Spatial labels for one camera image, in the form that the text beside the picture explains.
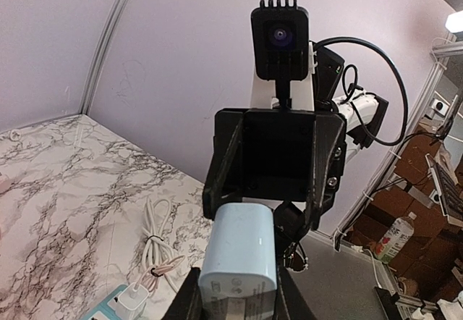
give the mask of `light purple wall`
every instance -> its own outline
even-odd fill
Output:
[[[0,0],[0,132],[76,113],[114,0]]]
[[[396,62],[416,102],[433,65],[431,41],[453,10],[442,0],[298,0],[314,41],[348,35],[372,41]],[[212,155],[213,115],[248,106],[253,53],[250,13],[259,0],[131,0],[111,47],[90,115],[200,180]],[[387,65],[354,45],[334,46],[359,68],[359,84],[390,101],[380,136],[399,132],[402,103]],[[331,234],[381,163],[374,145],[346,168]]]

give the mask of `marble pattern surface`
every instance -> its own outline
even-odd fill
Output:
[[[201,265],[211,223],[197,180],[83,115],[20,134],[0,135],[0,172],[14,180],[0,195],[0,319],[80,319],[136,281],[148,199],[172,202],[162,236],[187,256],[177,285]],[[173,298],[162,279],[142,319],[160,319]]]

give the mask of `desk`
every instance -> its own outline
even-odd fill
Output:
[[[173,204],[162,235],[187,256],[177,284],[201,266],[211,229],[201,183],[86,116],[20,134],[19,141],[0,135],[0,172],[14,179],[0,195],[0,319],[79,319],[135,281],[149,198]],[[173,298],[162,279],[145,318],[161,318]]]
[[[316,232],[302,240],[309,258],[309,269],[292,273],[294,282],[319,320],[386,320],[375,294],[375,275],[371,257],[352,250],[341,251]],[[374,261],[383,288],[393,290],[386,267]]]

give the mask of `white device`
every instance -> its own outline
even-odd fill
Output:
[[[426,112],[426,117],[428,117],[429,119],[434,119],[435,115],[445,117],[448,112],[449,105],[440,99],[434,98],[429,106],[428,111]]]
[[[146,306],[150,293],[143,285],[129,285],[118,297],[115,305],[116,315],[122,320],[135,320]]]
[[[273,214],[267,206],[227,203],[217,210],[199,287],[209,319],[272,317],[277,281]]]

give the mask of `black cable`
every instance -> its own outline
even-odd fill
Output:
[[[347,91],[347,89],[346,89],[346,73],[347,73],[347,70],[349,70],[350,68],[352,68],[354,70],[354,82],[350,85],[349,91]],[[350,100],[350,98],[352,98],[352,96],[355,93],[355,88],[357,87],[358,81],[359,81],[359,72],[358,72],[357,67],[354,66],[353,64],[349,64],[348,66],[346,66],[344,68],[344,71],[342,72],[342,90],[344,91],[344,94],[346,95],[346,99],[344,99],[341,102],[341,104],[347,103]]]
[[[385,146],[399,145],[403,141],[403,139],[405,138],[405,132],[407,131],[408,98],[407,98],[407,92],[405,91],[404,81],[402,80],[396,66],[394,65],[392,60],[388,57],[388,55],[383,52],[383,50],[381,50],[376,45],[373,45],[372,43],[369,43],[368,41],[365,41],[365,40],[362,40],[362,39],[359,39],[359,38],[337,37],[337,38],[325,39],[325,40],[322,40],[322,41],[318,41],[313,46],[313,51],[317,51],[320,47],[333,45],[335,43],[355,43],[357,45],[367,47],[367,48],[373,50],[374,52],[376,52],[377,54],[379,54],[386,61],[388,66],[391,68],[391,70],[392,70],[392,72],[394,74],[394,77],[396,78],[397,83],[399,84],[400,94],[402,95],[402,103],[404,104],[404,116],[402,118],[402,128],[400,129],[400,135],[396,140],[389,142],[389,141],[381,140],[381,139],[377,138],[376,136],[374,136],[367,129],[366,125],[363,123],[362,117],[360,116],[360,114],[359,114],[357,108],[355,107],[355,105],[353,103],[351,103],[351,105],[352,105],[352,108],[354,109],[355,114],[357,115],[361,125],[362,125],[363,130],[365,131],[365,134],[368,135],[368,137],[370,137],[371,139],[373,139],[377,143],[380,143],[381,145],[385,145]]]
[[[424,185],[426,183],[426,179],[428,178],[428,175],[425,175],[422,179],[420,179],[418,182],[416,183],[413,183],[411,182],[410,184],[412,186],[420,186],[420,185]],[[394,181],[391,181],[389,184],[387,185],[384,185],[380,188],[376,188],[374,191],[372,191],[371,195],[374,194],[374,193],[378,193],[379,191],[382,191],[382,190],[385,190],[386,188],[391,188],[392,186],[395,186],[395,185],[398,185],[400,184],[401,182],[408,182],[407,179],[405,179],[404,177],[400,177],[399,179],[395,179]]]

